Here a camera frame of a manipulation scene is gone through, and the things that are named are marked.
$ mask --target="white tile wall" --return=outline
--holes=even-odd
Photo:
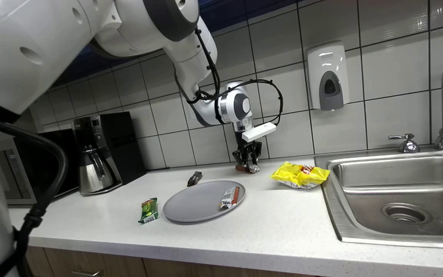
[[[387,136],[403,133],[414,133],[419,144],[435,140],[441,125],[443,0],[305,0],[298,7],[214,33],[222,86],[266,78],[283,93],[281,124],[259,139],[261,159],[396,147],[400,141]],[[334,112],[309,111],[302,50],[335,39],[347,49],[352,103]],[[212,83],[208,77],[200,86],[213,93]],[[278,111],[271,86],[250,85],[248,96],[255,124]],[[163,51],[52,88],[30,110],[39,132],[70,128],[71,119],[84,115],[129,111],[150,170],[234,162],[232,125],[206,128],[191,119]]]

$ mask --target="wooden cabinet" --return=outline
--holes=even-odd
[[[27,261],[36,277],[311,277],[41,247],[29,247]]]

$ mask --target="yellow chip bag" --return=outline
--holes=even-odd
[[[327,180],[330,171],[309,165],[284,162],[271,178],[292,188],[311,189]]]

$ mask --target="stainless steel sink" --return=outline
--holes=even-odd
[[[424,151],[316,156],[331,170],[322,189],[340,240],[443,247],[443,151]]]

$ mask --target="sink drain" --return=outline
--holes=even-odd
[[[390,203],[382,208],[382,213],[402,223],[424,224],[432,220],[432,215],[415,205],[405,203]]]

